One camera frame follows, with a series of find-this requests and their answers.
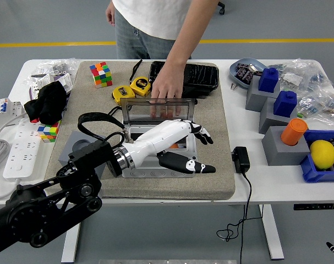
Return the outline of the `person's right hand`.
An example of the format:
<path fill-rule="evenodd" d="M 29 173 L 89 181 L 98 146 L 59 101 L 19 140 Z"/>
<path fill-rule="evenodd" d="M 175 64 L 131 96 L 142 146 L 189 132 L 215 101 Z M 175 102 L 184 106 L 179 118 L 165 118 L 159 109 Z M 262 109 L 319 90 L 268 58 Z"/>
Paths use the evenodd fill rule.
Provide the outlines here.
<path fill-rule="evenodd" d="M 111 26 L 115 26 L 115 7 L 113 2 L 110 2 L 105 11 L 107 22 Z"/>

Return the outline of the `person's left hand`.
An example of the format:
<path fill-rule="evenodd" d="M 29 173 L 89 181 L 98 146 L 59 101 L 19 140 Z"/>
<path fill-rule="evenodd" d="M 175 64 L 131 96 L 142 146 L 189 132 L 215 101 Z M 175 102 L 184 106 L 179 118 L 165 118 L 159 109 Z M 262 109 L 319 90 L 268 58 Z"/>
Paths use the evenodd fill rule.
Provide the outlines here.
<path fill-rule="evenodd" d="M 185 66 L 186 63 L 165 62 L 152 84 L 151 98 L 159 101 L 182 98 Z"/>

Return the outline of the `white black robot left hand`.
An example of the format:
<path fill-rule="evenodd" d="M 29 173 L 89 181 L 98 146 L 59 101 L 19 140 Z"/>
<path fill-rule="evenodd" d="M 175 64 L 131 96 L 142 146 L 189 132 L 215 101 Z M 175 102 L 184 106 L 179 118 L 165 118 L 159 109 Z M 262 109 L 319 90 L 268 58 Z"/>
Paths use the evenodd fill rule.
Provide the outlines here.
<path fill-rule="evenodd" d="M 194 161 L 183 155 L 166 151 L 177 141 L 194 134 L 204 145 L 213 144 L 208 131 L 202 125 L 190 120 L 175 119 L 165 120 L 149 131 L 139 136 L 133 143 L 123 143 L 128 151 L 130 159 L 127 159 L 132 168 L 139 168 L 148 156 L 157 157 L 161 167 L 176 172 L 214 173 L 216 168 Z"/>

